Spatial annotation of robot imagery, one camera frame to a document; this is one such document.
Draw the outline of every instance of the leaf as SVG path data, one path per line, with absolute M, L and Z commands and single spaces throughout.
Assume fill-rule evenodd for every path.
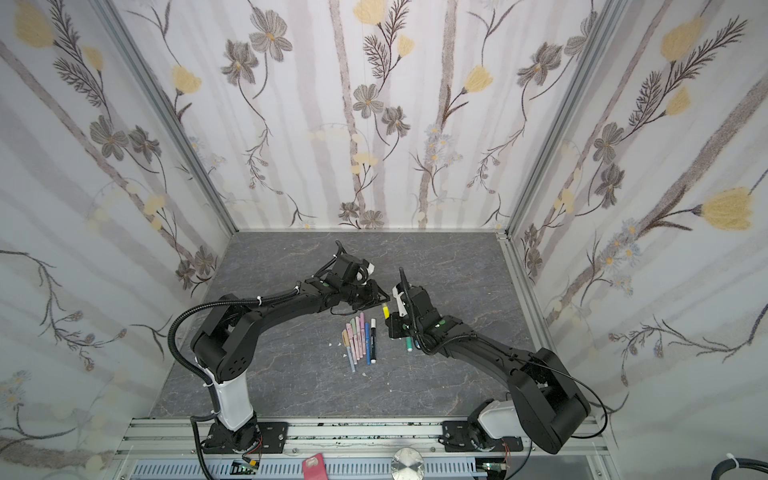
M 57 58 L 53 66 L 58 71 L 58 76 L 77 92 L 85 94 L 91 105 L 94 107 L 101 106 L 101 92 L 98 85 L 94 84 L 95 80 L 90 73 L 86 72 L 80 65 L 68 62 L 63 58 Z
M 163 27 L 163 36 L 168 33 L 168 17 L 170 16 L 170 3 L 172 0 L 168 0 L 168 5 L 165 5 L 165 26 Z
M 190 102 L 190 103 L 188 103 L 188 104 L 184 105 L 184 108 L 182 108 L 181 110 L 179 110 L 179 113 L 176 115 L 176 118 L 178 118 L 178 119 L 179 119 L 179 121 L 181 121 L 181 115 L 183 115 L 183 114 L 184 114 L 184 112 L 185 112 L 185 111 L 187 111 L 187 109 L 188 109 L 189 107 L 191 107 L 191 106 L 192 106 L 192 102 Z
M 629 116 L 630 127 L 645 123 L 656 110 L 662 97 L 661 73 L 652 71 L 640 86 L 640 95 L 635 101 L 635 109 Z
M 667 86 L 667 91 L 674 90 L 685 79 L 696 78 L 701 68 L 715 59 L 715 50 L 740 41 L 739 38 L 744 36 L 746 23 L 747 20 L 739 23 L 739 17 L 730 19 L 728 25 L 717 31 L 715 38 L 704 41 L 688 55 L 685 62 L 678 63 L 674 71 L 674 79 Z
M 406 26 L 406 15 L 410 2 L 411 0 L 395 0 L 395 3 L 389 8 L 389 17 L 384 23 L 384 39 L 387 44 L 392 45 L 397 32 Z
M 373 76 L 382 78 L 389 71 L 389 50 L 375 35 L 368 35 L 363 41 L 362 51 L 373 66 Z

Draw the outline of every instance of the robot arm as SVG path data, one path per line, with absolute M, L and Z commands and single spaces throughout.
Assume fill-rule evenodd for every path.
M 210 377 L 220 411 L 212 427 L 222 446 L 244 451 L 260 437 L 257 416 L 248 398 L 246 371 L 253 361 L 262 332 L 298 316 L 319 313 L 348 303 L 364 310 L 389 300 L 369 278 L 373 265 L 338 251 L 310 278 L 285 293 L 241 300 L 228 294 L 226 305 L 215 306 L 193 335 L 191 348 L 197 364 Z
M 546 452 L 557 453 L 590 412 L 589 402 L 574 380 L 566 376 L 568 371 L 560 359 L 547 349 L 533 353 L 477 334 L 460 319 L 440 315 L 426 290 L 408 284 L 402 269 L 400 278 L 392 291 L 399 314 L 386 320 L 389 336 L 411 336 L 428 355 L 440 353 L 464 360 L 497 379 L 509 388 L 525 434 Z M 483 413 L 479 414 L 479 424 L 485 430 L 476 432 L 480 443 L 484 434 L 492 438 L 519 436 L 509 418 L 505 419 L 510 425 L 508 431 L 500 431 L 498 417 L 487 413 L 485 423 Z

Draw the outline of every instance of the pink marker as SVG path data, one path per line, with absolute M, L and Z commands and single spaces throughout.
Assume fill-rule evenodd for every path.
M 366 347 L 366 315 L 360 312 L 360 339 L 362 340 L 362 356 L 365 357 L 368 354 L 368 348 Z
M 362 322 L 360 321 L 360 317 L 357 317 L 357 344 L 360 345 L 360 360 L 364 356 L 366 356 L 366 348 L 363 346 L 365 342 L 362 340 L 363 336 L 365 335 L 366 328 L 362 325 Z
M 355 336 L 352 334 L 352 326 L 346 324 L 346 335 L 349 337 L 349 347 L 351 349 L 351 357 L 355 365 L 357 365 L 357 354 L 355 354 Z

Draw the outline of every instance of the red phone case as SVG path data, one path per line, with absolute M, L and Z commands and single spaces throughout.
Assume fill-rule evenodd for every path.
M 304 470 L 304 480 L 328 480 L 326 463 L 323 461 L 322 453 L 309 457 L 301 465 Z

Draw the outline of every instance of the wall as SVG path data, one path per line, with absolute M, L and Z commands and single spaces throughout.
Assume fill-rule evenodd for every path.
M 767 27 L 765 2 L 631 2 L 514 234 L 628 480 L 766 457 Z
M 87 2 L 0 12 L 0 477 L 101 478 L 229 236 Z
M 116 1 L 238 227 L 370 229 L 505 226 L 603 2 L 251 3 Z

